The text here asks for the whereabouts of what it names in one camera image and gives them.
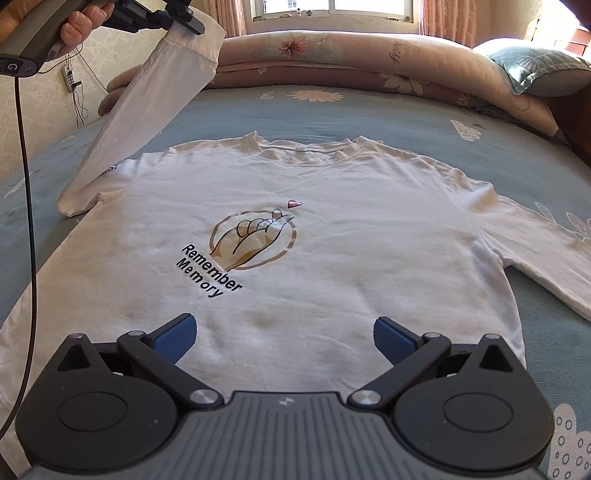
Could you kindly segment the person left hand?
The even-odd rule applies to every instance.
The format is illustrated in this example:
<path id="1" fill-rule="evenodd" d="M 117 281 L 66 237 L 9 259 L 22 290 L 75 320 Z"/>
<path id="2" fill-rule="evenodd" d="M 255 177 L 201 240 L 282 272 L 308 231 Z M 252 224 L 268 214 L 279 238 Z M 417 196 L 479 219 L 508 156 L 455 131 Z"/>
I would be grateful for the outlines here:
<path id="1" fill-rule="evenodd" d="M 60 40 L 62 46 L 57 54 L 62 57 L 71 53 L 81 45 L 90 34 L 110 18 L 114 11 L 112 2 L 99 1 L 88 5 L 83 11 L 75 11 L 69 15 L 62 25 Z"/>

